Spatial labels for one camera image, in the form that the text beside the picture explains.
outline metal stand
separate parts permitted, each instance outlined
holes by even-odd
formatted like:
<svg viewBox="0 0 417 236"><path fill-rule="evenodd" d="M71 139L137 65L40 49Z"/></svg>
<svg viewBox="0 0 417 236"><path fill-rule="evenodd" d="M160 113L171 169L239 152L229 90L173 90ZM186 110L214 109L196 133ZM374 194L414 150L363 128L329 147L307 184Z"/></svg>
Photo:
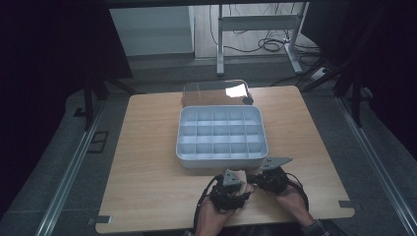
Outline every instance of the metal stand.
<svg viewBox="0 0 417 236"><path fill-rule="evenodd" d="M297 15L279 16L237 16L223 17L222 5L218 6L218 45L217 45L217 75L224 75L223 32L233 30L293 30L289 44L285 44L285 51L291 61L295 74L302 74L300 63L293 48L307 3L304 2Z"/></svg>

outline clear plastic lid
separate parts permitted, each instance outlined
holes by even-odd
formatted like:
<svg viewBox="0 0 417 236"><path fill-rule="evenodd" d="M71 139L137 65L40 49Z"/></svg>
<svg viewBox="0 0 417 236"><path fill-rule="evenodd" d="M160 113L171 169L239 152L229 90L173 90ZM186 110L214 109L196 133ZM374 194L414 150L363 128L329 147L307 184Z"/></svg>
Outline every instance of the clear plastic lid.
<svg viewBox="0 0 417 236"><path fill-rule="evenodd" d="M189 83L184 86L183 106L252 105L246 82L240 80Z"/></svg>

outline white compartment tray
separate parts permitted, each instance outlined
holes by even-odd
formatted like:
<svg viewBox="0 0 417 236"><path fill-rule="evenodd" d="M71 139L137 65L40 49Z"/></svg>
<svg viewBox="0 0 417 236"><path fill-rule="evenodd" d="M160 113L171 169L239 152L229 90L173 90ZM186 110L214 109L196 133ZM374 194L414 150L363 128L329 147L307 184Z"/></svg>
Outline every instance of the white compartment tray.
<svg viewBox="0 0 417 236"><path fill-rule="evenodd" d="M252 105L185 107L176 151L186 168L258 167L268 153L261 111Z"/></svg>

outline white cabinet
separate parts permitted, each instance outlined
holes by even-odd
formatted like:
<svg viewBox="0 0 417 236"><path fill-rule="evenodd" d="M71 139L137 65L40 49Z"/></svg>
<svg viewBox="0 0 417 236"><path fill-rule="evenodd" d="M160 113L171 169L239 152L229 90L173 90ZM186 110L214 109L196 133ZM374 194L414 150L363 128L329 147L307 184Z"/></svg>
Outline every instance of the white cabinet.
<svg viewBox="0 0 417 236"><path fill-rule="evenodd" d="M194 52L193 7L111 9L126 56Z"/></svg>

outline wooden table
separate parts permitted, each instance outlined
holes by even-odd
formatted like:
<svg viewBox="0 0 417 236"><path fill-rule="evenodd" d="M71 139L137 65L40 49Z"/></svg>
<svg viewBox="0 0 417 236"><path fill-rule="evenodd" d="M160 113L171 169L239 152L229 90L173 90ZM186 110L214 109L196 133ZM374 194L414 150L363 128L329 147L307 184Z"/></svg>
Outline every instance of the wooden table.
<svg viewBox="0 0 417 236"><path fill-rule="evenodd" d="M296 87L250 88L261 109L268 156L290 156L283 166L303 183L314 218L351 217L349 198ZM182 93L134 95L129 101L99 215L99 233L191 228L197 200L223 170L190 170L175 153ZM293 221L257 189L228 225Z"/></svg>

